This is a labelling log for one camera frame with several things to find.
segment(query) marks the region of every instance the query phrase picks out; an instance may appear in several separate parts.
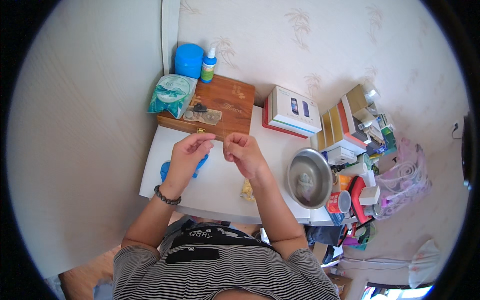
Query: metal bowl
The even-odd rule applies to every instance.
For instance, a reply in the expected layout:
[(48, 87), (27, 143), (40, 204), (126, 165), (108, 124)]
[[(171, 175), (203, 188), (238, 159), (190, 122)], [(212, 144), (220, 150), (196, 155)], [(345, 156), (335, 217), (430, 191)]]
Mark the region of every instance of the metal bowl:
[[(299, 188), (299, 179), (306, 173), (311, 179), (308, 191)], [(332, 193), (332, 171), (325, 157), (313, 148), (300, 149), (287, 168), (286, 188), (300, 206), (317, 209), (324, 206)]]

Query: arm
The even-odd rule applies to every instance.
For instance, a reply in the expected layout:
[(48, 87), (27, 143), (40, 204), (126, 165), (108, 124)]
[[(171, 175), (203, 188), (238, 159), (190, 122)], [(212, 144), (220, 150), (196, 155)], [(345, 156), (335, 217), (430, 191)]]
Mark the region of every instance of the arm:
[[(180, 197), (198, 163), (213, 147), (210, 140), (214, 138), (215, 135), (211, 133), (194, 133), (173, 146), (167, 178), (159, 188), (162, 195), (172, 200)], [(163, 239), (173, 210), (174, 205), (166, 204), (155, 195), (128, 228), (121, 247), (142, 245), (158, 254), (157, 247)]]
[(262, 224), (272, 246), (282, 258), (286, 260), (295, 250), (308, 248), (303, 226), (283, 200), (255, 138), (232, 133), (225, 139), (223, 153), (225, 159), (235, 162), (242, 175), (250, 181)]

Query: wall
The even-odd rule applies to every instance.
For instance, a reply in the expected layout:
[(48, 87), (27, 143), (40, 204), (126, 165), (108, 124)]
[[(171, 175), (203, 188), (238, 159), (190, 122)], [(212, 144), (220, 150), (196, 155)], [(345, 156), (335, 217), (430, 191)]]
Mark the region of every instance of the wall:
[(160, 1), (61, 1), (13, 95), (8, 181), (24, 241), (45, 277), (118, 245), (156, 128)]
[[(313, 98), (322, 110), (358, 83), (373, 82), (381, 106), (427, 157), (432, 193), (388, 220), (354, 258), (411, 259), (430, 237), (441, 250), (435, 279), (456, 241), (467, 204), (460, 141), (450, 134), (468, 110), (455, 57), (420, 1), (182, 0), (179, 43), (217, 46), (216, 73), (253, 84), (256, 103), (274, 85)], [(349, 299), (367, 281), (406, 284), (408, 269), (342, 263), (354, 278)]]

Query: man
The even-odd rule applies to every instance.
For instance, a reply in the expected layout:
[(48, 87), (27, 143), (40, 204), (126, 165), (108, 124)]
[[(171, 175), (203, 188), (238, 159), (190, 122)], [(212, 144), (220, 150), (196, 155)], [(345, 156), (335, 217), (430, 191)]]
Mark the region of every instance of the man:
[(230, 134), (223, 155), (249, 179), (271, 244), (185, 218), (167, 228), (214, 138), (191, 134), (174, 145), (167, 178), (114, 258), (114, 299), (338, 299), (251, 136)]

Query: hand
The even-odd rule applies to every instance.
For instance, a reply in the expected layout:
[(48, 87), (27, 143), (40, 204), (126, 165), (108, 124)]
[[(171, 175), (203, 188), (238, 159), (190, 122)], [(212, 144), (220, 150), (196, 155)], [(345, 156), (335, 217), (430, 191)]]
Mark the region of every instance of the hand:
[(268, 169), (267, 162), (253, 136), (238, 132), (231, 133), (223, 142), (223, 155), (226, 161), (235, 162), (240, 173), (249, 180)]
[(170, 168), (167, 178), (162, 183), (162, 194), (168, 187), (169, 195), (164, 194), (167, 198), (177, 199), (180, 197), (200, 160), (213, 148), (210, 141), (213, 139), (215, 139), (213, 133), (193, 133), (173, 145)]

